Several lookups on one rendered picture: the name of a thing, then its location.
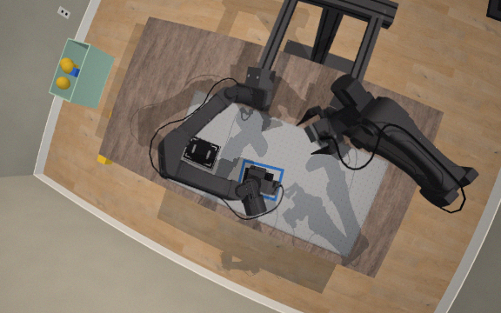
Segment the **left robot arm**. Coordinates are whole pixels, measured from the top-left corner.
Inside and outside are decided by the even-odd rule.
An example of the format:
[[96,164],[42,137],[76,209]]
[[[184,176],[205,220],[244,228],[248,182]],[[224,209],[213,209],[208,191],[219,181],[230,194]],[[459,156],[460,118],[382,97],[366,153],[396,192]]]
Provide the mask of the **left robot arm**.
[[354,125],[342,133],[357,149],[373,153],[381,129],[387,124],[399,126],[384,128],[375,154],[408,174],[421,187],[421,195],[435,206],[451,205],[459,196],[458,182],[465,187],[479,175],[474,168],[458,166],[448,159],[397,102],[388,97],[375,99],[351,74],[339,77],[331,91],[346,108],[346,120]]

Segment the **light grey flat bench top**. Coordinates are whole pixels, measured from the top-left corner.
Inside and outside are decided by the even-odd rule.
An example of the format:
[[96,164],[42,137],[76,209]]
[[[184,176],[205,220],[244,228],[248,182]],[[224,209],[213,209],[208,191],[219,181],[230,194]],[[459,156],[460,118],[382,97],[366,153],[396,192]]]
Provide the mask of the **light grey flat bench top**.
[[261,223],[348,257],[371,209],[389,162],[373,157],[360,170],[347,169],[338,153],[312,152],[328,146],[311,143],[304,128],[232,103],[196,137],[221,146],[212,170],[238,181],[243,160],[284,169],[277,201],[264,198]]

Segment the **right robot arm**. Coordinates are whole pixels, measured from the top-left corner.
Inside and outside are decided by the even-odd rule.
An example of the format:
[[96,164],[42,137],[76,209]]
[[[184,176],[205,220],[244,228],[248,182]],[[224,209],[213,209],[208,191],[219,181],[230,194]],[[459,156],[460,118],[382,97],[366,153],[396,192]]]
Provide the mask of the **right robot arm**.
[[185,122],[169,132],[158,145],[157,152],[159,172],[162,175],[228,201],[241,200],[246,215],[256,216],[267,209],[263,195],[257,193],[260,183],[255,177],[249,177],[240,183],[215,176],[181,160],[185,147],[190,144],[189,141],[232,103],[245,103],[258,110],[264,109],[267,92],[245,86],[237,83],[231,87],[223,87]]

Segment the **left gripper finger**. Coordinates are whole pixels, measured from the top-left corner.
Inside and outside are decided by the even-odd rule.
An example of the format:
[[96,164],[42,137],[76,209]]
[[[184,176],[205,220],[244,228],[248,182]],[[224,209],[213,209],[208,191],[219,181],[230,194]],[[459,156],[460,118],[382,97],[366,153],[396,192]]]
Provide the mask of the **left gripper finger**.
[[304,123],[304,121],[305,122],[308,121],[309,119],[313,118],[315,115],[317,115],[317,114],[314,113],[312,108],[308,109],[306,111],[306,113],[304,114],[304,117],[302,118],[302,120],[296,126],[300,125],[301,123]]
[[315,155],[315,154],[332,155],[329,145],[326,146],[326,147],[323,147],[322,149],[320,149],[318,151],[316,150],[316,151],[314,151],[314,152],[311,153],[311,155]]

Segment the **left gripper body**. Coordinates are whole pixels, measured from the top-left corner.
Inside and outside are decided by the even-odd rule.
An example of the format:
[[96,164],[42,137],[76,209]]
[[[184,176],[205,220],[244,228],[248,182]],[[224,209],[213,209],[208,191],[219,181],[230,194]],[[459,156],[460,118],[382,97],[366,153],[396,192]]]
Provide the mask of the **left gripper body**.
[[[321,142],[330,139],[330,136],[336,135],[337,138],[335,138],[335,141],[339,144],[344,140],[342,132],[354,127],[352,121],[350,119],[346,120],[345,118],[348,116],[345,107],[333,114],[331,114],[328,108],[322,110],[319,105],[312,109],[314,113],[318,114],[321,118],[312,124]],[[330,139],[326,141],[326,143],[329,145],[331,153],[335,154],[337,148],[334,141]]]

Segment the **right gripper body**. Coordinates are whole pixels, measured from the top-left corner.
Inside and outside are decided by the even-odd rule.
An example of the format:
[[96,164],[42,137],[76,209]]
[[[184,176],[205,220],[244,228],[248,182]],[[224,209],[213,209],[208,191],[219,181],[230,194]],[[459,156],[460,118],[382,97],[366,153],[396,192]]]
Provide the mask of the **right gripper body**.
[[262,193],[267,194],[267,195],[275,196],[277,188],[280,187],[280,185],[277,185],[277,183],[280,183],[280,182],[277,182],[277,181],[271,182],[271,181],[265,180],[264,179],[265,173],[266,173],[266,169],[256,166],[255,169],[249,169],[247,179],[249,177],[255,177],[259,181],[260,187],[259,187],[259,190],[257,191],[257,193],[259,195],[260,195],[260,192],[262,192]]

